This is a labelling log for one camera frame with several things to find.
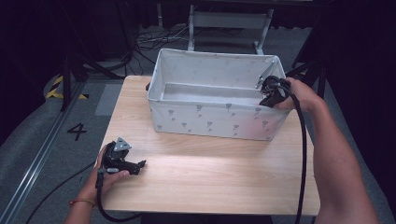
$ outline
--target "person's right hand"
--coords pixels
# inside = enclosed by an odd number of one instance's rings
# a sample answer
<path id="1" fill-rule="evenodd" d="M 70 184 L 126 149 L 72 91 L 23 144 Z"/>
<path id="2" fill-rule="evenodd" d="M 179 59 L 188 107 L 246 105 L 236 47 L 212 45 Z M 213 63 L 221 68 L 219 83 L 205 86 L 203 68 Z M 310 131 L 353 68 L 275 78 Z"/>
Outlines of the person's right hand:
<path id="1" fill-rule="evenodd" d="M 287 81 L 291 84 L 291 92 L 300 101 L 300 107 L 305 112 L 312 112 L 315 105 L 321 104 L 323 100 L 307 85 L 302 81 L 294 79 L 292 77 L 287 77 Z M 288 97 L 285 101 L 275 105 L 277 109 L 291 109 L 294 108 L 294 102 Z"/>

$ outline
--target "striped tape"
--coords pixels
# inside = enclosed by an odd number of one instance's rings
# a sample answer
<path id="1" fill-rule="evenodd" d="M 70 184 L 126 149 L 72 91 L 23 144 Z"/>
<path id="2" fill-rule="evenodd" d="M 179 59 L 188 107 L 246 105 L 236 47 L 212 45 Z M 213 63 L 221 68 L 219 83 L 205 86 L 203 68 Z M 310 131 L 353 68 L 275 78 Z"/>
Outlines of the striped tape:
<path id="1" fill-rule="evenodd" d="M 61 82 L 64 80 L 64 76 L 59 75 L 55 81 L 53 82 L 49 93 L 47 93 L 46 98 L 59 98 L 59 99 L 63 99 L 64 95 L 62 93 L 57 93 L 56 90 L 58 89 L 59 85 L 61 84 Z M 78 99 L 80 100 L 87 100 L 88 98 L 90 98 L 89 94 L 81 94 Z"/>

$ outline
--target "light wood tabletop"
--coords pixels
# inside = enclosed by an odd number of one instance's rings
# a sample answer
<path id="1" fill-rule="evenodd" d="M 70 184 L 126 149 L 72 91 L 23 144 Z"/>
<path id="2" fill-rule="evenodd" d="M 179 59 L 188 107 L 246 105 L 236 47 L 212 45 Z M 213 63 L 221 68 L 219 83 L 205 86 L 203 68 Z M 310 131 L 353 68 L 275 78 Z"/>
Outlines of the light wood tabletop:
<path id="1" fill-rule="evenodd" d="M 127 77 L 103 146 L 122 137 L 132 145 L 127 161 L 147 160 L 139 175 L 117 183 L 104 208 L 216 214 L 295 215 L 302 170 L 302 135 L 291 111 L 271 142 L 156 133 L 146 85 L 151 77 Z M 313 145 L 308 137 L 304 215 L 317 215 Z"/>

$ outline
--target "white fabric storage box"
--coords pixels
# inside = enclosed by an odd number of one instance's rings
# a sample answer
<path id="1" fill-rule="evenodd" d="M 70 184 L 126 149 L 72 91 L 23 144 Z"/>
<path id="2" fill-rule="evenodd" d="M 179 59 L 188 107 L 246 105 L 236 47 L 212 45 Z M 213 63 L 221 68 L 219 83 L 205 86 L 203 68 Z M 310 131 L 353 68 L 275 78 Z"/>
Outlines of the white fabric storage box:
<path id="1" fill-rule="evenodd" d="M 276 56 L 162 49 L 148 89 L 154 130 L 272 140 L 289 114 L 259 105 L 255 86 Z"/>

